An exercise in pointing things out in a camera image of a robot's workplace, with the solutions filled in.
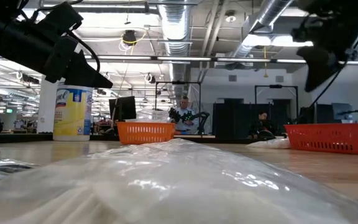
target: plastic bag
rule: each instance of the plastic bag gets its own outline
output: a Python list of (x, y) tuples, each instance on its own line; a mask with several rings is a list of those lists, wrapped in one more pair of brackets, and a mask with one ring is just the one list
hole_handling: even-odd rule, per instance
[(271, 139), (268, 141), (259, 141), (247, 145), (247, 147), (262, 147), (265, 149), (291, 149), (290, 139)]
[(174, 139), (0, 181), (0, 223), (358, 223), (358, 203), (300, 175)]

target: silver ventilation duct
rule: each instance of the silver ventilation duct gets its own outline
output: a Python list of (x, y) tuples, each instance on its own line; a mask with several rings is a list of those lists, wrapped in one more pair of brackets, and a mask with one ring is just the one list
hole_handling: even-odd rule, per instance
[(245, 38), (237, 49), (230, 54), (230, 57), (246, 57), (255, 47), (246, 44), (248, 34), (251, 32), (271, 33), (274, 22), (292, 2), (293, 0), (264, 0), (260, 6), (260, 11), (247, 17), (242, 26), (242, 36)]
[[(190, 28), (190, 6), (184, 5), (158, 5), (161, 15), (163, 38), (165, 50), (169, 56), (188, 56), (189, 44), (175, 43), (175, 41), (187, 40)], [(185, 74), (189, 65), (171, 63), (169, 64), (170, 79), (172, 81), (186, 81)], [(173, 89), (176, 97), (182, 96), (183, 86), (175, 86)]]

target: white wall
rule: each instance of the white wall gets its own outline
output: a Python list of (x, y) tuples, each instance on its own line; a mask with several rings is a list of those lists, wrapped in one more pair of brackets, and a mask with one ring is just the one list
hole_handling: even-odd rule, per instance
[[(199, 70), (192, 69), (192, 79), (196, 80)], [(268, 78), (265, 78), (265, 70), (255, 72), (253, 70), (233, 70), (209, 69), (204, 82), (201, 86), (201, 101), (203, 103), (215, 103), (218, 98), (242, 98), (244, 103), (254, 103), (255, 85), (292, 85), (292, 75), (287, 74), (285, 70), (270, 69), (267, 70)], [(236, 82), (229, 82), (229, 75), (237, 75)], [(276, 83), (277, 75), (284, 76), (283, 83)], [(286, 88), (269, 89), (259, 88), (258, 103), (268, 103), (271, 99), (295, 99), (293, 94)]]
[[(300, 89), (300, 105), (309, 106), (325, 88), (329, 81), (323, 83), (311, 93), (303, 91), (306, 83), (307, 67), (303, 67), (293, 74), (294, 85)], [(347, 66), (336, 81), (318, 101), (320, 104), (349, 103), (354, 110), (358, 110), (358, 66)]]

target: yellow label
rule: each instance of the yellow label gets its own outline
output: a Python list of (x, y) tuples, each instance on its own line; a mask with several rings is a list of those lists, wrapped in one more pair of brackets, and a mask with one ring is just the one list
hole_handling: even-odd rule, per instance
[(57, 91), (53, 134), (77, 136), (90, 133), (92, 92), (71, 88)]

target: orange basket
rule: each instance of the orange basket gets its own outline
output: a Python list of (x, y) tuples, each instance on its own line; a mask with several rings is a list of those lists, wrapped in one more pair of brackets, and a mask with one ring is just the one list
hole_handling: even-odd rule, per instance
[(358, 124), (285, 125), (291, 148), (358, 154)]
[(173, 123), (118, 122), (119, 141), (123, 144), (165, 142), (173, 139)]

